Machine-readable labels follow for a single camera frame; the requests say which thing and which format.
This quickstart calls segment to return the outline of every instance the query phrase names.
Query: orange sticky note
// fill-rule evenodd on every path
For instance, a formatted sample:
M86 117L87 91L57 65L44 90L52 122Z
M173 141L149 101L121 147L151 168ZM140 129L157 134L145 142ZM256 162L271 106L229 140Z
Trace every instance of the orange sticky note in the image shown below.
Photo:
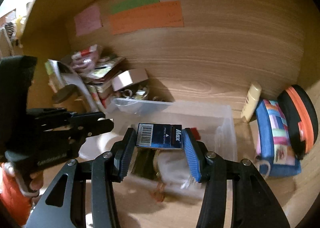
M88 34L102 27L99 6L95 3L78 13L75 17L76 36Z
M113 35L140 29L184 26L180 1L144 5L110 15L108 19Z

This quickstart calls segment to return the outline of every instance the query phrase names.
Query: orange zipper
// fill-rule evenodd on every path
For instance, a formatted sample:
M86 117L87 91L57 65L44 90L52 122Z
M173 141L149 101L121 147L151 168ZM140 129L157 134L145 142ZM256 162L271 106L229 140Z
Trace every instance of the orange zipper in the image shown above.
M304 134L306 138L306 154L309 153L311 148L313 147L313 141L314 141L314 136L313 136L313 127L311 123L311 119L309 117L308 111L306 107L303 104L303 101L301 100L299 94L297 91L290 86L286 92L290 96L293 104L295 105L297 112L300 116L302 126L304 128Z

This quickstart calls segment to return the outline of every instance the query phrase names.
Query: pink sticky note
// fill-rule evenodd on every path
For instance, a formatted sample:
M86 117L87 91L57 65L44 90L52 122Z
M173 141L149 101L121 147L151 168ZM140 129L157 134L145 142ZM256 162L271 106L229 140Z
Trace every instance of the pink sticky note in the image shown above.
M88 34L102 27L100 10L97 4L84 9L75 16L76 36Z

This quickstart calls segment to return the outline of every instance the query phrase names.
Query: black case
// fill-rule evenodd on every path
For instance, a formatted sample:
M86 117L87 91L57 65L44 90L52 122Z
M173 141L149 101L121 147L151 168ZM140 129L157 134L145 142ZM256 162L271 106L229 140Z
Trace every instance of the black case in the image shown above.
M311 123L312 123L312 128L313 128L313 136L314 136L314 141L313 143L316 142L316 139L318 137L318 118L316 114L316 110L302 87L299 85L292 85L292 87L295 89L295 91L298 93L300 96L301 100L303 101L303 104L309 114ZM291 100L289 94L284 90L279 96L278 96L278 103L279 106L284 113L284 116L287 120L287 125L288 125L288 132L289 132L289 138L291 142L291 146L297 155L298 159L303 159L303 157L306 154L306 143L302 142L300 139L300 131L298 127L298 122L301 121L300 116L298 114L298 111Z

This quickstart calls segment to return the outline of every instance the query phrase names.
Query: black and orange case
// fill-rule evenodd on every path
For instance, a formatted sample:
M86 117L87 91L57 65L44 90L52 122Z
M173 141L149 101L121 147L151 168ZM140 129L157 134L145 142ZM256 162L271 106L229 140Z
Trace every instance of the black and orange case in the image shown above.
M285 115L291 146L298 159L310 152L318 137L316 110L299 85L292 85L278 96L278 103Z

